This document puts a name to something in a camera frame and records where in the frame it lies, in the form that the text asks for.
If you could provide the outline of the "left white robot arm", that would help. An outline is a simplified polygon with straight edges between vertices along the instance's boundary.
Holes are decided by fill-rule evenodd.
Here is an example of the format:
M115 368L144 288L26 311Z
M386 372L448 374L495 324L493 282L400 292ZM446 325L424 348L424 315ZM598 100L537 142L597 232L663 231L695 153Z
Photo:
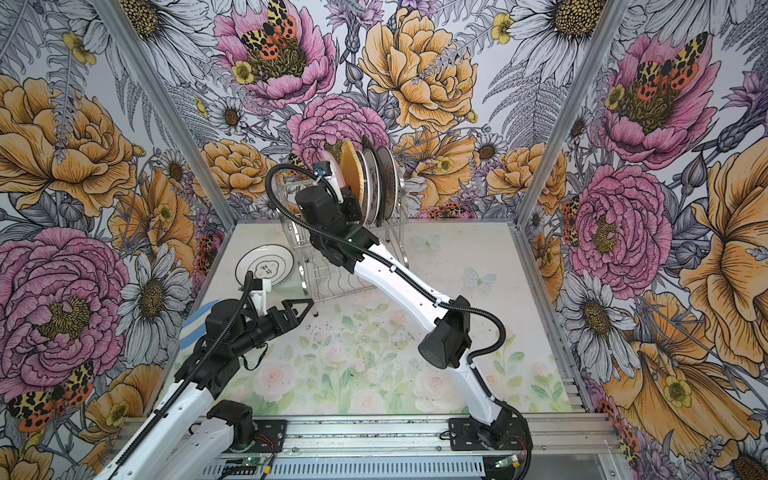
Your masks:
M225 451L248 449L259 437L252 408L219 396L242 357L298 327L313 306L284 300L260 313L251 300L215 303L171 390L97 477L194 479Z

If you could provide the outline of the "white plate black clover outline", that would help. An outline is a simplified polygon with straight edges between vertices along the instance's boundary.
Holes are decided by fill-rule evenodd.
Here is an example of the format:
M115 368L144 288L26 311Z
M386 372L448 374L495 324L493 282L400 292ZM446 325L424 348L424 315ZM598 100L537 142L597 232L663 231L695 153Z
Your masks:
M266 244L245 253L235 267L235 278L244 284L246 274L251 272L256 279L269 280L272 286L283 283L295 266L293 253L285 246Z

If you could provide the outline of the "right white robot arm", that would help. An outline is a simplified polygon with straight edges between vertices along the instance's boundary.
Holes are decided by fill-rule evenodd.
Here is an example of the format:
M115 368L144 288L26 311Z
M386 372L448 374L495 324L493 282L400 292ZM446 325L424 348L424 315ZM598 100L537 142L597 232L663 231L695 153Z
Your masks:
M370 230L349 219L344 204L327 187L312 185L295 195L301 216L295 223L309 232L311 245L328 261L375 286L404 308L425 332L418 350L433 367L447 372L468 408L470 425L457 438L487 449L530 452L527 420L494 395L476 359L499 350L506 341L495 315L452 299L428 286Z

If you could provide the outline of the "blue white striped plate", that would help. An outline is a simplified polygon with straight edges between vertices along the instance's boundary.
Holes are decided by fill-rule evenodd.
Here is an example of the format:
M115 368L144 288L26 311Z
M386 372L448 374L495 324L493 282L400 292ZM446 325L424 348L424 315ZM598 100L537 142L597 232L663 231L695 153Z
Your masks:
M185 350L193 346L202 336L205 335L205 319L208 311L200 308L195 311L187 320L181 330L179 339L179 349Z

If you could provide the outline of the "pink plastic plate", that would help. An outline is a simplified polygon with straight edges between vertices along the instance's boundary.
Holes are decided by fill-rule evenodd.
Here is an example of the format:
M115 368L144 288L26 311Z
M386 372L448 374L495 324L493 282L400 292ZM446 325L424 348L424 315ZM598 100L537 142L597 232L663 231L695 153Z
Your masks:
M331 184L334 193L337 195L338 203L342 203L342 189L346 186L346 182L341 167L330 152L323 150L321 156L322 160L329 164L329 175L327 176L328 182Z

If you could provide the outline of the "black square floral plate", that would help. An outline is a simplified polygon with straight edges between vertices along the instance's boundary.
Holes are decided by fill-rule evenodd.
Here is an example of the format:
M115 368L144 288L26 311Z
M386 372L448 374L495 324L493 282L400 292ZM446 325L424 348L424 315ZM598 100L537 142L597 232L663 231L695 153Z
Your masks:
M387 154L385 153L385 149L387 147L386 146L377 147L368 138L363 138L362 145L363 145L363 151L365 148L369 148L373 152L378 164L378 169L379 169L379 174L381 179L381 194L380 194L381 201L380 201L379 219L381 220L381 224L383 224L384 222L388 221L386 219L386 210L387 210L386 203L388 200L387 191L388 191L388 187L390 186L389 176L388 176L388 174L390 173L390 170L386 162Z

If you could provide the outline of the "yellow woven-pattern tray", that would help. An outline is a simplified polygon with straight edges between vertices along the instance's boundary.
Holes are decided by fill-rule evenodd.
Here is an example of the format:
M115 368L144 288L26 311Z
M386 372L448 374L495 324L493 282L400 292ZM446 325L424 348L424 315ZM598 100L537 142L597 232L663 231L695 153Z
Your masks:
M346 185L350 187L360 204L362 169L357 156L357 151L350 140L344 140L340 152L340 167Z

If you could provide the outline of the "white plate orange sunburst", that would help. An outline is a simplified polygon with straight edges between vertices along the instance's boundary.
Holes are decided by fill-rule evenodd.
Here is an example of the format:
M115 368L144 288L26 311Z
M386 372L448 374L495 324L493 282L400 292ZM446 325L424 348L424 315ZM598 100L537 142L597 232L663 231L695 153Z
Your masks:
M395 160L394 155L392 154L391 150L389 148L385 149L385 153L387 154L387 165L389 167L390 173L389 176L389 184L388 187L388 200L387 200L387 210L386 210L386 219L390 220L396 215L396 211L400 202L400 193L401 193L401 174L399 170L399 165L397 161Z

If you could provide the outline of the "white plate green red rim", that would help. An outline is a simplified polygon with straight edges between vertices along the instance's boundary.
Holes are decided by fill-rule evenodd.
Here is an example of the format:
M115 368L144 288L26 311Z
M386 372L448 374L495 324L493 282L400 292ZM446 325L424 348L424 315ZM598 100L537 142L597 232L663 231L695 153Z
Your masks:
M362 181L361 181L361 196L360 196L360 208L362 213L362 223L368 225L370 223L370 213L372 208L371 197L371 184L368 165L365 156L361 151L357 152L359 163L362 169Z

